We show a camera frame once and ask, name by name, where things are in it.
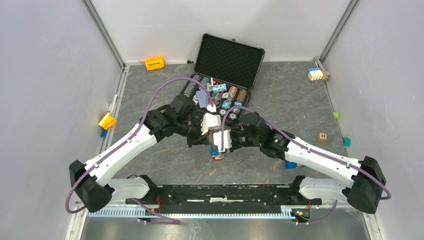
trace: black joint motor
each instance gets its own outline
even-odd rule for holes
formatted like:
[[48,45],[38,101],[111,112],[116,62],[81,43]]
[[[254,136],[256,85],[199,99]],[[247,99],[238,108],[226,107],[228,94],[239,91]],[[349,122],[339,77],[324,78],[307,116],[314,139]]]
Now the black joint motor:
[[[371,174],[383,185],[386,185],[386,178],[383,175],[379,163],[374,158],[365,156],[360,168]],[[347,202],[352,207],[364,213],[375,214],[383,194],[383,189],[360,172],[353,179],[352,188],[345,188],[341,191],[347,197]]]
[[[70,185],[74,186],[75,182],[86,172],[85,165],[75,160],[69,165]],[[106,206],[112,199],[114,188],[108,184],[100,186],[96,180],[87,175],[76,187],[75,192],[81,199],[82,203],[87,207],[90,213],[94,213]]]

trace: wooden block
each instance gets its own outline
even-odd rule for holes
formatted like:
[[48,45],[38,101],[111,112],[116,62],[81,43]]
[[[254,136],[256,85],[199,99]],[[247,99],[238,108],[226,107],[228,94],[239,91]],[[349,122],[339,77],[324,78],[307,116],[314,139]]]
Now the wooden block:
[[327,79],[329,79],[329,76],[327,75],[327,73],[326,73],[326,71],[322,71],[322,74],[323,74],[323,76],[322,76],[322,80],[327,80]]
[[318,141],[320,141],[320,142],[324,142],[324,141],[326,141],[327,140],[327,134],[326,133],[322,133],[322,132],[320,132],[319,134],[318,134]]

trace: white toy block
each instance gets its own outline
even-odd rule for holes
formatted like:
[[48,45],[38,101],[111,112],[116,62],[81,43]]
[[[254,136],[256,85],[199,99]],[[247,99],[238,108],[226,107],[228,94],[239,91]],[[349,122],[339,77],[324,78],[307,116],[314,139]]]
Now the white toy block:
[[324,74],[321,70],[310,71],[307,76],[311,81],[322,79]]

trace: blue toy block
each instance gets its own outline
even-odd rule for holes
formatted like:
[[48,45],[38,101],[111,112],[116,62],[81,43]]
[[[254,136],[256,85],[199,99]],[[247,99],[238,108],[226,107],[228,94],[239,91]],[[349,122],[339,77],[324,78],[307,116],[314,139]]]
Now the blue toy block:
[[285,160],[284,163],[285,163],[285,168],[286,169],[295,169],[298,166],[297,163],[291,162],[291,161],[287,161],[287,160]]
[[318,70],[320,70],[320,71],[321,71],[321,68],[319,68],[319,67],[309,68],[309,69],[307,70],[307,73],[309,74],[310,72],[318,71]]
[[351,146],[351,139],[350,138],[348,138],[347,136],[344,136],[341,139],[343,139],[343,145],[345,147],[350,147]]
[[216,150],[216,149],[210,151],[210,155],[211,156],[218,156],[219,154],[220,154],[220,152],[218,150]]
[[107,135],[108,135],[108,130],[106,130],[106,129],[103,128],[101,130],[101,135],[100,136],[105,139]]

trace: blue poker chip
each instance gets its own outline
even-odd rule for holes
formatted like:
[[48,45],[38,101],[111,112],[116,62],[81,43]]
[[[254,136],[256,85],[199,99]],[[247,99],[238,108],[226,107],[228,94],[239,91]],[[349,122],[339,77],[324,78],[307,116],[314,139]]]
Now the blue poker chip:
[[231,101],[228,101],[228,100],[225,100],[225,101],[222,103],[222,106],[221,106],[221,108],[222,108],[222,109],[225,109],[225,110],[229,109],[230,107],[231,107]]
[[225,83],[216,84],[212,86],[212,92],[214,93],[224,92],[226,90],[227,90],[227,85]]

